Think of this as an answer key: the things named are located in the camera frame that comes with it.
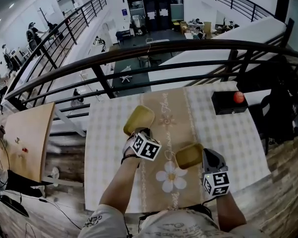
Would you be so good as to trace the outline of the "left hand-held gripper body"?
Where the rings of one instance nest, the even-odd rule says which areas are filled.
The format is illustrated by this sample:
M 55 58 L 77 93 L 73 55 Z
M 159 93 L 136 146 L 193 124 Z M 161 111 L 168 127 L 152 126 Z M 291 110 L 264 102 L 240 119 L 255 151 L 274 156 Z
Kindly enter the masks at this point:
M 154 161 L 162 145 L 153 138 L 152 131 L 139 127 L 127 139 L 123 147 L 123 160 L 128 156 Z

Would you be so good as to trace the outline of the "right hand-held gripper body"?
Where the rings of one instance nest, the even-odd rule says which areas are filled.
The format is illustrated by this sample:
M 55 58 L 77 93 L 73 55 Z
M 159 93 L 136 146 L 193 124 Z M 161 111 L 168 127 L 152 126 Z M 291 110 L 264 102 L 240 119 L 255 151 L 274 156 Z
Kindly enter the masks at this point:
M 203 150 L 203 172 L 202 172 L 202 185 L 208 196 L 222 196 L 226 195 L 229 191 L 229 178 L 228 178 L 228 166 L 226 165 L 224 157 L 219 154 L 220 164 L 218 169 L 215 168 L 211 171 L 205 170 L 205 149 Z

